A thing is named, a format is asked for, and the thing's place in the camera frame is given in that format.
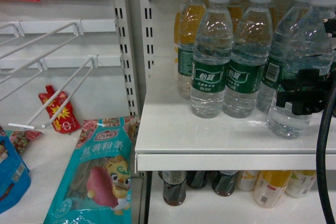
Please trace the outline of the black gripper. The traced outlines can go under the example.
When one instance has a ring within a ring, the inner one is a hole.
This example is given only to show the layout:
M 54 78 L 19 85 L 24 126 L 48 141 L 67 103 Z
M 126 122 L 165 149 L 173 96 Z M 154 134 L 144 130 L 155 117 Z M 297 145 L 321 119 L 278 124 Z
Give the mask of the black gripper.
M 311 115 L 321 112 L 331 90 L 331 75 L 321 76 L 318 69 L 301 69 L 296 78 L 283 79 L 276 93 L 276 106 L 292 105 L 294 115 Z

